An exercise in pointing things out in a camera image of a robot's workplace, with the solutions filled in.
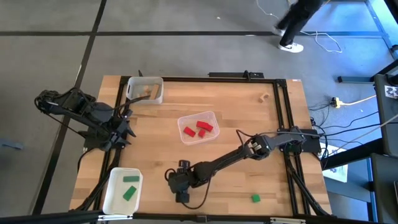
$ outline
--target person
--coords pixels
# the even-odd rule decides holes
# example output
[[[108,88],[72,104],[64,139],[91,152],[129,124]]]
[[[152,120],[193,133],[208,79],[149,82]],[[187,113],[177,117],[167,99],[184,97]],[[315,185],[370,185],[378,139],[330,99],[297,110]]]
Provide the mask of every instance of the person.
[[[304,46],[293,42],[308,20],[322,6],[322,0],[298,0],[274,27],[273,33],[282,37],[278,48],[292,53],[299,53]]]

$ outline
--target green block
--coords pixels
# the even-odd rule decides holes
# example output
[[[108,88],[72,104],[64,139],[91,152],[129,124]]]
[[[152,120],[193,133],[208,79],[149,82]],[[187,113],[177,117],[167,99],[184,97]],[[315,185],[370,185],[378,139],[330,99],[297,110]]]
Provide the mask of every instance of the green block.
[[[139,176],[126,176],[123,177],[123,182],[138,182]]]
[[[252,195],[252,196],[251,196],[251,200],[252,200],[254,203],[260,202],[260,201],[261,201],[260,195]]]
[[[136,189],[134,186],[131,186],[131,187],[129,188],[129,190],[127,190],[126,193],[124,193],[123,198],[124,198],[126,201],[129,201],[130,198],[134,195],[134,193],[136,193],[136,190],[137,190],[137,189]]]

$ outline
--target black pants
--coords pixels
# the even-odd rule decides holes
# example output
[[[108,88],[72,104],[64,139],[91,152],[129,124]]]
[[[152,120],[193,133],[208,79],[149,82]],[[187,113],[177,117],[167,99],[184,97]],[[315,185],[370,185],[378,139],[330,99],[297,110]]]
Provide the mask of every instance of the black pants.
[[[279,44],[282,46],[292,44],[294,37],[321,6],[322,0],[298,0],[291,5],[286,16],[276,25],[278,29],[286,30]]]

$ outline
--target wooden table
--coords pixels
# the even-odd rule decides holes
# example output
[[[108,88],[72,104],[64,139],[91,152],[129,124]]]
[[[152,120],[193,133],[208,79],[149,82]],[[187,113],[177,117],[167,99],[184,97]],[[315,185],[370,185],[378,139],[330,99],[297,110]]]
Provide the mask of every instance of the wooden table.
[[[115,104],[120,78],[103,78],[98,101]],[[295,125],[302,129],[311,128],[301,81],[288,80],[287,84]],[[131,128],[137,137],[128,137],[131,145],[122,151],[119,166],[138,168],[144,176],[138,212],[291,216],[284,158],[278,150],[261,161],[246,159],[219,171],[211,181],[206,203],[198,210],[189,210],[175,203],[175,195],[164,179],[166,169],[176,169],[181,159],[194,164],[212,161],[235,150],[240,144],[236,129],[248,134],[276,131],[279,124],[272,90],[272,85],[263,83],[165,82],[161,105],[131,105]],[[263,93],[269,97],[260,103],[258,99]],[[216,114],[220,135],[204,144],[184,145],[177,119],[204,111]],[[83,158],[70,208],[79,206],[96,185],[103,156],[104,152],[94,150]],[[301,159],[306,186],[323,209],[330,213],[320,162],[308,153],[302,154]],[[189,188],[189,205],[197,206],[203,200],[205,190],[205,186]],[[297,186],[295,190],[302,213],[300,191]],[[253,203],[253,194],[259,194],[261,202]]]

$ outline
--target white cable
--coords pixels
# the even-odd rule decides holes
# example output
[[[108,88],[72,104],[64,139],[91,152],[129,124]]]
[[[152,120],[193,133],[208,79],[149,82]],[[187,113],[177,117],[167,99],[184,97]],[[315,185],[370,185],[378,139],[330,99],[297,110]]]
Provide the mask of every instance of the white cable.
[[[372,130],[370,130],[370,131],[368,131],[368,132],[366,132],[365,134],[363,134],[363,135],[361,135],[360,137],[357,137],[357,138],[354,138],[353,140],[351,140],[350,142],[353,142],[353,141],[356,141],[357,139],[360,139],[361,137],[363,137],[363,136],[366,136],[366,135],[368,135],[368,134],[370,134],[370,133],[372,133],[373,131],[375,131],[375,130],[377,130],[377,129],[379,129],[379,128],[381,128],[381,127],[383,127],[384,125],[386,125],[386,124],[388,124],[388,123],[390,123],[391,121],[393,121],[394,119],[396,119],[396,118],[398,118],[398,114],[397,115],[395,115],[395,116],[393,116],[391,119],[389,119],[388,121],[386,121],[386,122],[384,122],[384,123],[382,123],[382,124],[380,124],[379,126],[377,126],[376,128],[374,128],[374,129],[372,129]],[[339,149],[342,149],[343,147],[345,147],[346,145],[348,145],[349,143],[346,143],[346,144],[344,144],[343,146],[341,146],[340,148],[338,148],[337,150],[339,150]]]
[[[279,18],[278,18],[277,16],[273,15],[272,13],[266,13],[265,10],[263,10],[263,8],[260,6],[259,0],[256,0],[256,2],[257,2],[257,7],[258,7],[259,9],[261,9],[261,11],[262,11],[265,15],[267,15],[267,16],[274,16],[275,18],[277,18],[277,19],[279,20]],[[315,35],[315,42],[316,42],[321,48],[323,48],[324,50],[326,50],[327,52],[343,53],[343,50],[341,49],[340,44],[337,42],[337,40],[335,40],[334,38],[332,38],[331,36],[329,36],[329,34],[327,34],[327,33],[318,33],[318,31],[315,31],[315,34],[309,34],[309,33],[306,33],[306,32],[304,32],[304,31],[300,31],[300,32],[303,33],[303,34],[307,34],[307,35]],[[318,42],[318,35],[327,35],[332,41],[334,41],[334,42],[336,43],[336,45],[337,45],[337,47],[339,48],[339,50],[328,50],[325,46],[323,46],[322,44],[320,44],[320,43]]]
[[[373,98],[373,97],[376,97],[376,96],[373,95],[373,96],[370,96],[370,97],[365,98],[365,99],[363,99],[363,100],[358,100],[358,101],[352,102],[352,103],[343,103],[343,102],[341,102],[340,105],[351,106],[351,105],[355,105],[355,104],[357,104],[357,103],[362,103],[362,102],[364,102],[364,101],[366,101],[366,100],[368,100],[368,99],[371,99],[371,98]]]

